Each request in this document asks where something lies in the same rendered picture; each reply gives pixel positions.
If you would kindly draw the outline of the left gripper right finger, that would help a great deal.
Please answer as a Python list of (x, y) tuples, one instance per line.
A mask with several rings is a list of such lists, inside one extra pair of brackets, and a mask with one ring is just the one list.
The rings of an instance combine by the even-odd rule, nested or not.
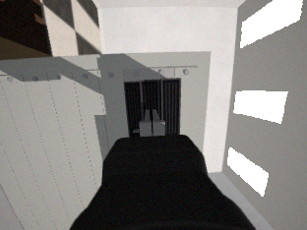
[(154, 136), (165, 136), (165, 122), (159, 120), (156, 109), (151, 109), (152, 112), (152, 132)]

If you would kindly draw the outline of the tan flat board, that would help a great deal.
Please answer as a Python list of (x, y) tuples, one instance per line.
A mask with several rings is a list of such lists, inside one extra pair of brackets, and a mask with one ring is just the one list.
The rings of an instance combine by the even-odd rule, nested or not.
[(51, 57), (51, 55), (0, 37), (0, 60)]

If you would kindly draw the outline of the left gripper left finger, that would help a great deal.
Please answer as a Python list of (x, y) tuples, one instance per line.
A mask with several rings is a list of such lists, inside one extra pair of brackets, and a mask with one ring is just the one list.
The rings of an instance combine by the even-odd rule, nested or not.
[(152, 112), (150, 109), (146, 110), (145, 121), (140, 121), (140, 137), (152, 136)]

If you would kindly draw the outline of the light grey rectangular frame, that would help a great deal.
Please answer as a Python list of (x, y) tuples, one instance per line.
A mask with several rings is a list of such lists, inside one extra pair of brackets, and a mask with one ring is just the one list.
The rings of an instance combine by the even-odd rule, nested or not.
[(0, 230), (69, 230), (129, 138), (123, 82), (181, 78), (180, 135), (203, 153), (211, 51), (0, 60)]

